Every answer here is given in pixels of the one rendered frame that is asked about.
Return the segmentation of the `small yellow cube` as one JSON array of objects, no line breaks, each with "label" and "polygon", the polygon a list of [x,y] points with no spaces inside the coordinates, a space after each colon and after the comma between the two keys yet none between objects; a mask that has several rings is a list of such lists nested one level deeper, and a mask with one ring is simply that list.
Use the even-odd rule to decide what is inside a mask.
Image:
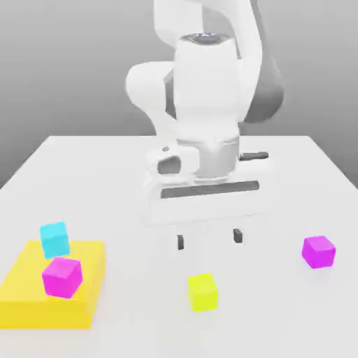
[{"label": "small yellow cube", "polygon": [[211,274],[190,276],[187,279],[187,294],[194,312],[217,308],[218,288]]}]

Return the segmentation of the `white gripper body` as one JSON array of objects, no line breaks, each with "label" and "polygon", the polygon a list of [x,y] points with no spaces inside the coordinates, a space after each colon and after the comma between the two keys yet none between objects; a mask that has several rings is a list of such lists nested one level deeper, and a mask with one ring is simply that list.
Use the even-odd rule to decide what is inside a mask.
[{"label": "white gripper body", "polygon": [[143,198],[143,216],[150,225],[246,217],[266,212],[266,176],[236,175],[227,182],[198,185],[163,185],[147,176]]}]

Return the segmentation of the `small cyan cube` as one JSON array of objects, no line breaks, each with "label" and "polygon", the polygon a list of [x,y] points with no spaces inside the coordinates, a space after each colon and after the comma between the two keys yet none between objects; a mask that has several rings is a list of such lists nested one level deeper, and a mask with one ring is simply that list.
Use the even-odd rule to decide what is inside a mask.
[{"label": "small cyan cube", "polygon": [[41,226],[40,239],[45,259],[70,254],[69,237],[65,222]]}]

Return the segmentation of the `small magenta cube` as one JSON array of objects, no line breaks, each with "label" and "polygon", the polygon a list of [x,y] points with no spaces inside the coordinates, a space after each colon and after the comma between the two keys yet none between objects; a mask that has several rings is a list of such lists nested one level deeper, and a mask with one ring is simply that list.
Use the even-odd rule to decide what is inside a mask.
[{"label": "small magenta cube", "polygon": [[301,255],[312,269],[331,267],[336,247],[326,236],[307,237],[304,238]]},{"label": "small magenta cube", "polygon": [[63,299],[71,299],[83,282],[80,261],[55,257],[42,272],[45,293]]}]

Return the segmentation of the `large yellow box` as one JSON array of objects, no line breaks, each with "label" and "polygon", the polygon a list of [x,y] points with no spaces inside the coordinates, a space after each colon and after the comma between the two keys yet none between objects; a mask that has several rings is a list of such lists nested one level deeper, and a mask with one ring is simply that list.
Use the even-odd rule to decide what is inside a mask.
[{"label": "large yellow box", "polygon": [[83,283],[70,299],[48,296],[42,272],[50,263],[29,241],[0,284],[0,329],[89,329],[106,270],[102,241],[71,241],[69,259],[81,263]]}]

